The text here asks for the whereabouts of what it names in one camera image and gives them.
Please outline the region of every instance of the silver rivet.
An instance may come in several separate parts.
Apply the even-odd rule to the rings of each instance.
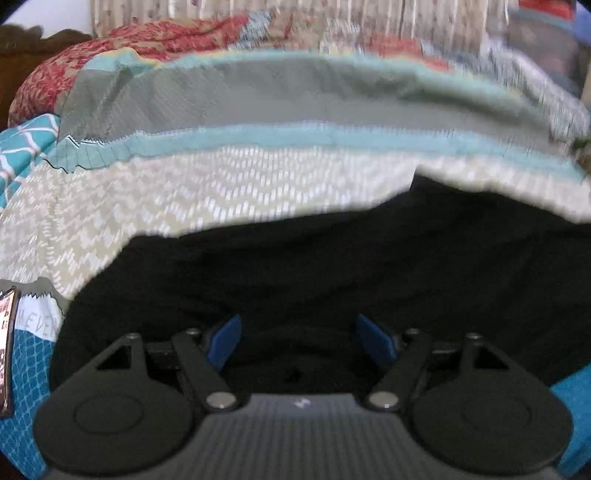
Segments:
[[[398,396],[392,392],[375,392],[369,396],[369,403],[382,410],[394,408],[399,401]]]
[[[210,393],[205,401],[211,408],[224,410],[232,407],[236,403],[236,397],[230,392],[214,392]]]

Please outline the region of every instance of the black fabric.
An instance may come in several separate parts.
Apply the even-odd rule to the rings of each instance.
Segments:
[[[423,177],[362,212],[132,239],[73,300],[55,389],[127,332],[167,339],[240,313],[238,392],[359,391],[379,373],[358,312],[445,340],[481,332],[548,384],[591,362],[589,225]]]

